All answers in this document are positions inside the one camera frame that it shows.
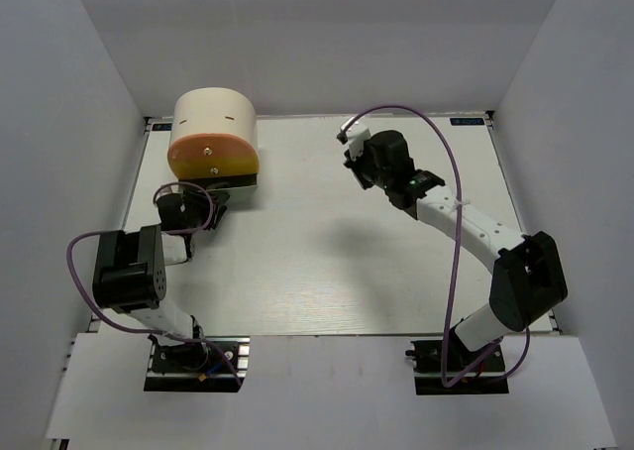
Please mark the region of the cream cylindrical desk organizer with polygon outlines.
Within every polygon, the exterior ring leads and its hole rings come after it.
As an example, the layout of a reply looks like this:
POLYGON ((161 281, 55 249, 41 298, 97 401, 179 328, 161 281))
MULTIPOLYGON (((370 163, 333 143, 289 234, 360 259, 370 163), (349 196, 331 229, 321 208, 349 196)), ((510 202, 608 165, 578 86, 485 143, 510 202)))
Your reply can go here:
POLYGON ((174 106, 166 158, 178 180, 226 193, 230 204, 249 200, 260 171, 253 104, 222 87, 184 93, 174 106))

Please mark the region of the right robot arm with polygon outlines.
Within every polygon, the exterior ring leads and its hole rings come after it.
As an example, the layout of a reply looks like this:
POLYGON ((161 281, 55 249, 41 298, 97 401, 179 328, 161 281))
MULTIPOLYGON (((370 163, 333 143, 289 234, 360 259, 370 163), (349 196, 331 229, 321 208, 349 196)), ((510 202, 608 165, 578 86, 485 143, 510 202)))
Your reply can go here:
POLYGON ((568 296, 555 240, 544 232, 526 235, 458 200, 437 175, 418 169, 403 135, 371 133, 356 125, 339 134, 344 165, 364 189, 376 186, 397 209, 429 225, 477 258, 490 272, 487 304, 451 330, 449 361, 467 370, 483 347, 510 332, 521 332, 568 296))

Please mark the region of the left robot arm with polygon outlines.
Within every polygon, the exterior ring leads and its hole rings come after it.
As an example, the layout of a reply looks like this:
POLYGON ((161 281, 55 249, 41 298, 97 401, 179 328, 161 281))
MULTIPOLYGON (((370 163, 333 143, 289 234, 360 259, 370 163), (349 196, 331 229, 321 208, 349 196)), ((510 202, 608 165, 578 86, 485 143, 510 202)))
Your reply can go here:
POLYGON ((213 230, 227 211, 229 194, 170 184, 155 192, 159 223, 136 232, 122 230, 99 236, 92 296, 100 309, 129 316, 144 326, 161 346, 176 346, 175 358, 197 370, 209 358, 209 345, 193 315, 167 292, 166 268, 190 262, 194 235, 213 230))

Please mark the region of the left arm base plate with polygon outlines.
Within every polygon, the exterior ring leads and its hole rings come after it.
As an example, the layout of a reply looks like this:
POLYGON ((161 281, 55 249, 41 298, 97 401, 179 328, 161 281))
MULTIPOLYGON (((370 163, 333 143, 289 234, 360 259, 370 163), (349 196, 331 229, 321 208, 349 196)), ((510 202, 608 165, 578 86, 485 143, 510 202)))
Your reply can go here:
POLYGON ((160 346, 156 338, 151 342, 145 392, 234 394, 246 377, 248 337, 215 338, 224 358, 208 345, 160 346))

